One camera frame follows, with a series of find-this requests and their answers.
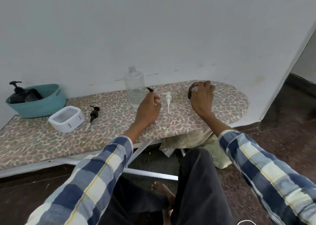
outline clear plastic bottle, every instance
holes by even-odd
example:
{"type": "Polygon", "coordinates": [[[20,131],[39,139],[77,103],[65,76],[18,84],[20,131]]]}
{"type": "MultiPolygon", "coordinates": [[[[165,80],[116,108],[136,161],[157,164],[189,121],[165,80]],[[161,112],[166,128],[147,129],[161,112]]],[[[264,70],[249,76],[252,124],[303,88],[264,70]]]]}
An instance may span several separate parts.
{"type": "Polygon", "coordinates": [[[130,105],[137,109],[146,96],[144,74],[137,71],[135,66],[128,67],[128,70],[124,76],[124,82],[130,105]]]}

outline beige cloth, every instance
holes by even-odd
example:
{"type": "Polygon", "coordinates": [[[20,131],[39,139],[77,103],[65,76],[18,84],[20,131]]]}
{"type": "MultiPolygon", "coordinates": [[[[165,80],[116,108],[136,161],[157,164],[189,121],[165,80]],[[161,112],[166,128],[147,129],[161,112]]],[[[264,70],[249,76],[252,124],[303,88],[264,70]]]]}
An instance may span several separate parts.
{"type": "Polygon", "coordinates": [[[232,163],[211,129],[164,138],[159,150],[193,147],[204,147],[211,154],[217,168],[223,169],[232,163]]]}

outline ribbed basket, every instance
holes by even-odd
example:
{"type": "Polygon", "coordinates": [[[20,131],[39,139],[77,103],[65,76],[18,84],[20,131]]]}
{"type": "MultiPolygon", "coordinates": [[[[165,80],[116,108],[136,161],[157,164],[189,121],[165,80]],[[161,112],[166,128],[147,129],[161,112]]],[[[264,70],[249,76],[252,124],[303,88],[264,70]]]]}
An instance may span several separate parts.
{"type": "Polygon", "coordinates": [[[44,84],[39,86],[27,87],[35,88],[43,99],[26,103],[10,104],[10,97],[6,103],[24,118],[44,117],[58,112],[66,105],[66,98],[58,84],[44,84]]]}

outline person's left hand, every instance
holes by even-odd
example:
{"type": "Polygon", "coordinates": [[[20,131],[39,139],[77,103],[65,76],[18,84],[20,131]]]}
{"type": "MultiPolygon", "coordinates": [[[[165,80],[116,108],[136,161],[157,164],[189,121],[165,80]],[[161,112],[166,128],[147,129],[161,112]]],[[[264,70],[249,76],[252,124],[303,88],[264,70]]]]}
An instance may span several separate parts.
{"type": "Polygon", "coordinates": [[[145,129],[156,121],[161,108],[161,102],[157,99],[160,97],[156,93],[147,93],[137,109],[135,125],[145,129]]]}

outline plaid shirt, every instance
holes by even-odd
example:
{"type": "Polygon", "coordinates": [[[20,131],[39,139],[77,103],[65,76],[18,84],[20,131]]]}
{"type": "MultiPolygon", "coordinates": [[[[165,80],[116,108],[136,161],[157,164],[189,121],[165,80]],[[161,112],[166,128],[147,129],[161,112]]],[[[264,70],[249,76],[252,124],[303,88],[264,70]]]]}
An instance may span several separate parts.
{"type": "MultiPolygon", "coordinates": [[[[219,143],[276,224],[316,224],[316,187],[310,180],[246,134],[226,130],[219,143]]],[[[99,154],[87,156],[27,225],[97,224],[132,151],[131,140],[118,136],[99,154]]]]}

